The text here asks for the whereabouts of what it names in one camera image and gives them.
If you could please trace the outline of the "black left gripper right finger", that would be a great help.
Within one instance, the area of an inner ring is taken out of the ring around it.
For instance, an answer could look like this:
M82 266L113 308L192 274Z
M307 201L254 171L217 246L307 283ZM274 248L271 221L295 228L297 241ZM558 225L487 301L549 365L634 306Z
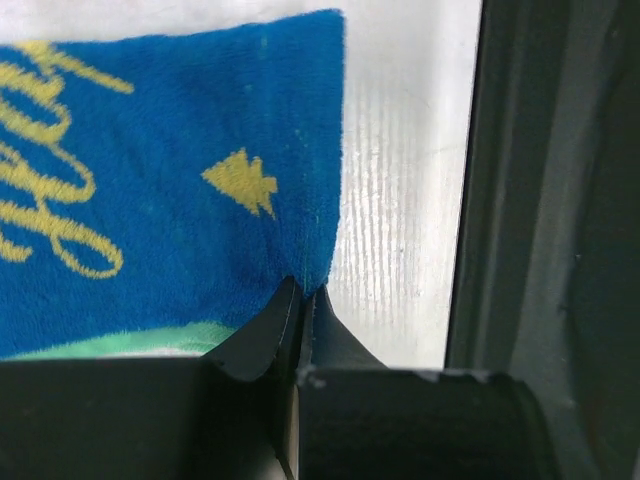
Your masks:
M522 381L477 370L392 369L307 306L297 375L302 479L552 479L555 452Z

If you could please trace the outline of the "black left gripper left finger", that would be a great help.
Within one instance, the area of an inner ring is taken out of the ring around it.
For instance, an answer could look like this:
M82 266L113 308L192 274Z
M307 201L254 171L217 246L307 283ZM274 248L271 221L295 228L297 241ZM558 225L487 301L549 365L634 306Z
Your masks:
M292 479L291 380L302 295L199 357L8 361L5 479Z

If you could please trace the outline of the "green blue yellow towel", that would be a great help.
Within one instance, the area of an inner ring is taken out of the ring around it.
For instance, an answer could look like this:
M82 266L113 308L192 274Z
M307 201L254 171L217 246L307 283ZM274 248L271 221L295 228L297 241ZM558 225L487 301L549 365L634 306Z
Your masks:
M345 22L1 49L1 355L203 353L329 275Z

